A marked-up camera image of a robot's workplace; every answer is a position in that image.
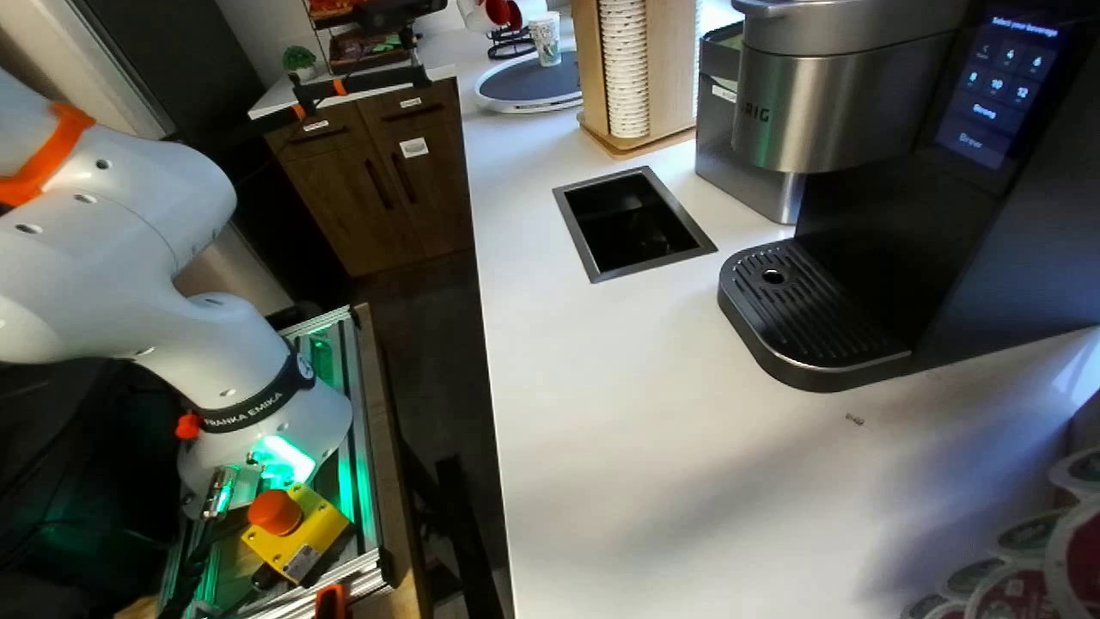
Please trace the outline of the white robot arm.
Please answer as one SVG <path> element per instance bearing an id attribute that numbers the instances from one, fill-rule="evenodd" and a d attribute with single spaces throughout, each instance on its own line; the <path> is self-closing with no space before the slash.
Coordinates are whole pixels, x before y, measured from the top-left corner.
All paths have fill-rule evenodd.
<path id="1" fill-rule="evenodd" d="M 203 152 L 133 136 L 0 72 L 0 359 L 121 357 L 198 414 L 191 495 L 243 465 L 305 480 L 344 444 L 349 400 L 243 298 L 175 275 L 236 193 Z"/>

